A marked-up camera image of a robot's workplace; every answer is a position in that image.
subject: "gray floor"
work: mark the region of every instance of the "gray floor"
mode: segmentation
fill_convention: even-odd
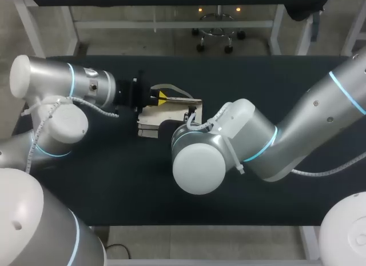
[[[338,55],[352,20],[362,0],[330,0],[321,16],[319,40],[310,48],[312,55]],[[178,7],[176,19],[196,19],[195,7]],[[227,12],[235,13],[234,7]],[[65,35],[60,31],[62,21],[57,8],[36,9],[47,55],[61,54],[65,48]],[[245,19],[273,17],[273,6],[243,7]],[[150,18],[150,7],[112,7],[95,9],[74,8],[77,19],[143,19]],[[159,7],[157,19],[172,19],[174,8]],[[301,23],[284,17],[280,32],[280,46],[284,54],[293,54],[300,36]],[[265,55],[263,40],[269,30],[248,30],[248,39],[235,41],[234,55]],[[87,44],[88,54],[127,55],[197,55],[197,38],[189,30],[81,30],[81,40]],[[208,41],[207,55],[222,55],[225,42]],[[23,25],[14,5],[0,0],[0,138],[11,131],[22,108],[9,90],[9,70],[19,54],[32,55]],[[134,259],[303,259],[300,235],[296,227],[112,227],[110,244],[124,243]],[[110,258],[126,258],[123,249],[111,249]]]

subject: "white part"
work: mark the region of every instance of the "white part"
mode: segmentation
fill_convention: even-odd
[[[191,194],[207,194],[222,183],[226,172],[222,154],[208,144],[185,147],[175,157],[173,175],[179,187]]]
[[[324,266],[366,265],[366,192],[345,198],[328,212],[319,245]]]
[[[42,211],[38,181],[21,170],[0,169],[0,265],[9,265],[27,246]]]
[[[10,90],[14,97],[24,98],[30,84],[30,62],[26,55],[19,55],[10,70]]]
[[[229,105],[224,114],[217,120],[218,126],[210,131],[233,139],[236,134],[253,117],[256,107],[246,99],[239,99]]]
[[[49,107],[50,105],[40,106],[39,116],[47,115]],[[82,140],[88,126],[85,113],[81,109],[74,104],[62,104],[45,123],[45,133],[61,143],[73,144]]]

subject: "stool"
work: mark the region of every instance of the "stool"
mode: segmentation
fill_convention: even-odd
[[[225,19],[225,18],[229,19],[229,20],[234,20],[234,18],[232,16],[230,16],[229,14],[222,13],[221,5],[216,6],[215,13],[209,13],[205,16],[202,16],[200,18],[200,20],[202,21],[202,20],[205,20],[208,18],[214,18],[215,20],[218,20],[218,21]],[[207,35],[214,36],[214,37],[227,37],[229,43],[227,46],[225,46],[225,52],[227,54],[230,54],[233,52],[232,35],[235,33],[235,30],[230,30],[229,32],[226,32],[226,30],[223,28],[214,28],[214,29],[210,29],[208,31],[206,31],[204,29],[192,29],[193,36],[198,36],[200,34],[200,32],[202,33],[202,37],[201,37],[201,42],[197,45],[198,52],[203,52],[205,50],[205,37]],[[243,30],[236,31],[236,34],[237,34],[237,38],[239,40],[243,40],[246,37],[245,32]]]

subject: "small object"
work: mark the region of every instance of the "small object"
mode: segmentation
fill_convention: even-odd
[[[225,53],[230,54],[233,52],[233,46],[225,46]]]
[[[205,45],[198,44],[196,49],[199,53],[202,53],[205,50]]]
[[[246,38],[246,34],[245,34],[245,31],[243,30],[239,30],[237,33],[236,33],[236,36],[239,40],[244,40]]]
[[[200,34],[200,30],[199,29],[197,29],[197,28],[193,28],[192,29],[192,35],[193,36],[198,36]]]
[[[98,89],[98,86],[97,86],[97,85],[95,85],[95,84],[91,84],[89,89],[90,89],[91,91],[94,91],[94,90],[97,90],[97,89]]]

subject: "metal table frame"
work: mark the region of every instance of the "metal table frame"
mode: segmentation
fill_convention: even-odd
[[[366,20],[366,0],[362,4],[358,15],[356,16],[355,20],[353,21],[351,29],[345,40],[345,44],[342,48],[341,55],[351,56],[352,49],[353,49],[356,41],[357,40],[366,40],[366,32],[365,33],[361,32],[365,20]]]
[[[108,260],[108,266],[323,266],[307,260]]]
[[[108,266],[323,266],[313,226],[301,226],[300,236],[306,260],[108,260]],[[108,245],[109,227],[92,227],[104,246]]]
[[[37,21],[30,12],[30,7],[39,7],[33,0],[12,0],[18,10],[23,22],[30,43],[36,56],[46,57],[42,38],[39,33]],[[136,21],[76,21],[70,6],[62,6],[61,12],[65,20],[66,31],[69,35],[69,46],[64,55],[76,55],[80,45],[77,29],[192,29],[192,28],[213,28],[213,27],[233,27],[233,28],[272,28],[269,38],[269,48],[273,55],[280,55],[280,45],[278,36],[285,7],[278,5],[273,20],[267,21],[155,21],[155,7],[152,6],[152,20],[146,22]],[[297,46],[296,55],[306,55],[311,43],[312,17],[304,22],[304,27]]]

